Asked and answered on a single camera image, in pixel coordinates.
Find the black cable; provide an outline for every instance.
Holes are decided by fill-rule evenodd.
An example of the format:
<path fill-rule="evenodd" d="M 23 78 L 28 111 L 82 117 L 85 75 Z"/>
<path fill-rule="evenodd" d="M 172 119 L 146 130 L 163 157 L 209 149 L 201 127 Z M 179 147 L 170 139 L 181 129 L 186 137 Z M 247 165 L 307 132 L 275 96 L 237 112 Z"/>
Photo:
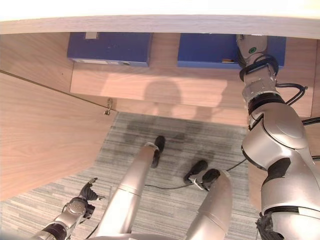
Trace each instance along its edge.
<path fill-rule="evenodd" d="M 94 234 L 94 232 L 97 230 L 98 226 L 99 226 L 99 223 L 98 223 L 98 225 L 92 230 L 92 232 L 91 232 L 85 239 L 90 238 L 91 235 Z"/>
<path fill-rule="evenodd" d="M 313 159 L 315 162 L 320 161 L 320 155 L 312 156 L 312 159 Z"/>
<path fill-rule="evenodd" d="M 183 186 L 176 186 L 176 187 L 161 187 L 161 186 L 155 186 L 155 185 L 150 185 L 150 184 L 146 184 L 144 185 L 145 187 L 152 187 L 152 188 L 157 188 L 157 189 L 163 189 L 163 190 L 174 190 L 174 189 L 182 189 L 185 187 L 189 187 L 193 185 L 193 183 L 188 184 L 188 185 L 183 185 Z"/>
<path fill-rule="evenodd" d="M 245 158 L 244 160 L 242 160 L 241 162 L 238 162 L 236 165 L 230 167 L 229 169 L 225 170 L 226 172 L 229 172 L 230 170 L 238 167 L 240 164 L 244 163 L 247 159 Z"/>
<path fill-rule="evenodd" d="M 239 166 L 240 164 L 244 163 L 247 159 L 242 160 L 241 162 L 238 162 L 236 165 L 230 167 L 229 169 L 225 170 L 226 172 L 229 172 L 230 170 L 236 168 L 237 166 Z M 144 185 L 145 187 L 152 187 L 152 188 L 157 188 L 157 189 L 163 189 L 163 190 L 175 190 L 175 189 L 182 189 L 185 187 L 189 187 L 193 185 L 193 183 L 191 184 L 187 184 L 187 185 L 182 185 L 182 186 L 176 186 L 176 187 L 161 187 L 161 186 L 155 186 L 155 185 L 151 185 L 151 184 L 146 184 Z"/>
<path fill-rule="evenodd" d="M 305 95 L 306 90 L 308 89 L 307 86 L 302 86 L 297 83 L 276 83 L 275 86 L 277 88 L 296 88 L 296 89 L 299 89 L 299 92 L 286 102 L 286 104 L 288 104 L 289 106 L 294 104 L 300 98 L 302 98 L 303 95 Z"/>
<path fill-rule="evenodd" d="M 320 123 L 320 116 L 308 118 L 305 120 L 302 120 L 303 125 L 311 125 L 311 124 L 317 124 Z"/>

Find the gray carpet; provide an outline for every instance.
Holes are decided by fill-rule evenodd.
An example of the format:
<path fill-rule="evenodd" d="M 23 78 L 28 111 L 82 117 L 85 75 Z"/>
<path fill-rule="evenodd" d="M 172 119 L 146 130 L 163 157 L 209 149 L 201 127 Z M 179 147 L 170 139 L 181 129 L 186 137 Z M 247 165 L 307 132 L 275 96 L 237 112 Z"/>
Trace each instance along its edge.
<path fill-rule="evenodd" d="M 84 239 L 98 224 L 109 196 L 145 142 L 153 142 L 158 135 L 166 137 L 158 168 L 149 171 L 146 183 L 175 187 L 184 184 L 183 176 L 200 159 L 222 170 L 242 161 L 241 142 L 246 132 L 243 127 L 119 113 L 93 167 L 1 202 L 1 230 L 32 236 L 57 216 L 89 179 L 98 177 L 93 189 L 106 199 L 91 202 L 96 206 L 92 218 L 79 225 L 71 237 Z M 248 163 L 229 173 L 233 208 L 225 239 L 255 240 L 258 211 L 249 203 Z M 194 185 L 176 190 L 145 187 L 132 232 L 183 239 L 205 196 L 206 192 Z"/>

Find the wooden cabinet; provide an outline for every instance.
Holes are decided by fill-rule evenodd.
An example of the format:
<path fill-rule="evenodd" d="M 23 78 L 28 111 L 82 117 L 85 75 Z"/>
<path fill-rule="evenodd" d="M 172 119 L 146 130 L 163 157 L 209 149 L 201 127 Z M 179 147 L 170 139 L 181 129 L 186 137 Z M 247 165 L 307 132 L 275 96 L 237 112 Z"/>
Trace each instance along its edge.
<path fill-rule="evenodd" d="M 116 112 L 0 73 L 1 200 L 90 167 Z"/>

